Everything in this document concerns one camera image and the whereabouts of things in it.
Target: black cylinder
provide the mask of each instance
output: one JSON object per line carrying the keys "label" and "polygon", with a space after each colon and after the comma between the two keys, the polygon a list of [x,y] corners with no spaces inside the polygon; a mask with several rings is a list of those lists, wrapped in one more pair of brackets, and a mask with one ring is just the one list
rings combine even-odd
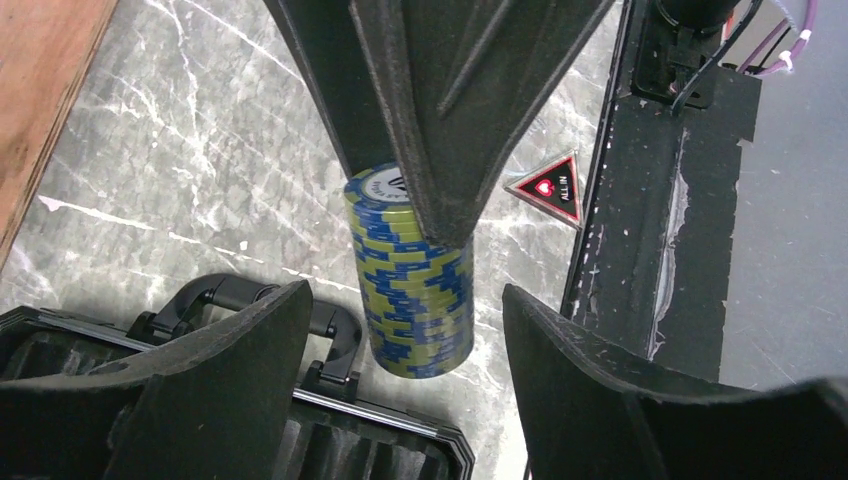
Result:
{"label": "black cylinder", "polygon": [[657,6],[673,25],[713,32],[730,18],[740,0],[657,0]]}

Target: black cable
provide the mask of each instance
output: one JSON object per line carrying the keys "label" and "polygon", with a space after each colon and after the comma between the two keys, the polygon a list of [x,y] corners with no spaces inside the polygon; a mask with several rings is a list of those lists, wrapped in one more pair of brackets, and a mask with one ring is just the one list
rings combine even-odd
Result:
{"label": "black cable", "polygon": [[775,50],[777,50],[777,47],[780,45],[780,42],[782,42],[783,39],[786,38],[786,36],[789,35],[789,32],[791,32],[791,31],[792,31],[792,27],[786,27],[786,30],[783,31],[783,34],[781,34],[780,37],[778,37],[777,41],[774,42],[774,45],[771,46],[771,49],[768,52],[766,52],[766,55],[763,57],[762,61],[760,61],[760,64],[757,65],[757,72],[759,72],[760,70],[763,69],[763,65],[766,64],[766,60],[768,60],[768,58],[771,56],[771,54],[774,53]]}
{"label": "black cable", "polygon": [[701,83],[704,76],[711,69],[715,68],[718,65],[718,62],[721,61],[722,58],[727,54],[728,50],[733,47],[733,44],[739,40],[739,37],[742,36],[742,32],[748,28],[748,25],[751,24],[751,20],[754,19],[754,16],[757,14],[757,11],[762,6],[763,0],[751,0],[751,5],[748,6],[748,11],[745,12],[745,16],[742,17],[742,20],[739,21],[739,24],[736,25],[736,28],[733,29],[733,33],[730,34],[730,37],[727,39],[724,44],[719,47],[719,49],[695,72],[695,75],[689,79],[689,82],[686,83],[686,86],[683,87],[683,90],[677,95],[677,98],[674,99],[674,104],[671,106],[671,114],[674,116],[680,115],[680,112],[683,111],[683,107],[686,106],[686,102],[689,100],[689,97],[692,96],[692,93],[698,88],[698,84]]}

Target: top poker chip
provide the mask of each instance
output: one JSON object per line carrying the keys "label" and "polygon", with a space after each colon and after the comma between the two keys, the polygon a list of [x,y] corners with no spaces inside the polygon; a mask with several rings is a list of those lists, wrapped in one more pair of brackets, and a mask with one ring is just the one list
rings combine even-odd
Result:
{"label": "top poker chip", "polygon": [[345,187],[354,215],[365,222],[415,223],[406,184],[396,163],[364,170]]}

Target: white cable connector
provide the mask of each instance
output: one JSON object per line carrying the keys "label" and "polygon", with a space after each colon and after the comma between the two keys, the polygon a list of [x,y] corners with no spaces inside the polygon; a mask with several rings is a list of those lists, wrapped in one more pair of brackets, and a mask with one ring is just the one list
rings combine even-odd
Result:
{"label": "white cable connector", "polygon": [[792,52],[790,52],[789,50],[784,50],[780,52],[780,55],[778,55],[777,58],[783,60],[783,63],[786,64],[786,70],[788,72],[791,72],[795,69],[795,66],[792,64]]}

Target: poker chip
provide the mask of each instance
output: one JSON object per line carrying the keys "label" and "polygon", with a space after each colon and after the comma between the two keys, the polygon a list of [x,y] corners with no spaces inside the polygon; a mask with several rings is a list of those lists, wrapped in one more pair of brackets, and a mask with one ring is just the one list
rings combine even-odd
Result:
{"label": "poker chip", "polygon": [[344,194],[377,364],[410,379],[461,365],[474,346],[473,241],[426,242],[396,164],[359,173]]}

